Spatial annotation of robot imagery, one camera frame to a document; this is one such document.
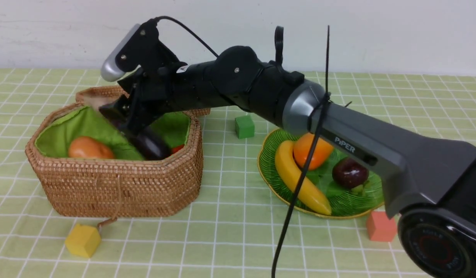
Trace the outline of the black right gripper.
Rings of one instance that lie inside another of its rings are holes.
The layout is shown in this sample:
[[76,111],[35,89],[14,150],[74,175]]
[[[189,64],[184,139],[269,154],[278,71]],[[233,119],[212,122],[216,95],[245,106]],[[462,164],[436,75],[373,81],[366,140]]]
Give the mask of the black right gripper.
[[164,113],[223,106],[211,80],[215,60],[187,64],[159,39],[159,20],[134,25],[116,48],[118,84],[128,93],[98,100],[98,111],[118,130],[135,136]]

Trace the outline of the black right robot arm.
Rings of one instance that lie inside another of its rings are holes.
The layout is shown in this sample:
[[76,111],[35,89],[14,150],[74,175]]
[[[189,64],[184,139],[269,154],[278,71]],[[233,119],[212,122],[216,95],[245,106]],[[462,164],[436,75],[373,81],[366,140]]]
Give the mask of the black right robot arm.
[[100,112],[139,150],[148,126],[169,112],[238,106],[290,134],[311,132],[381,178],[385,211],[401,214],[398,237],[411,260],[436,278],[476,278],[476,146],[425,137],[333,103],[327,87],[275,60],[232,46],[215,61],[187,65],[159,40],[163,17],[134,25],[101,67],[129,94]]

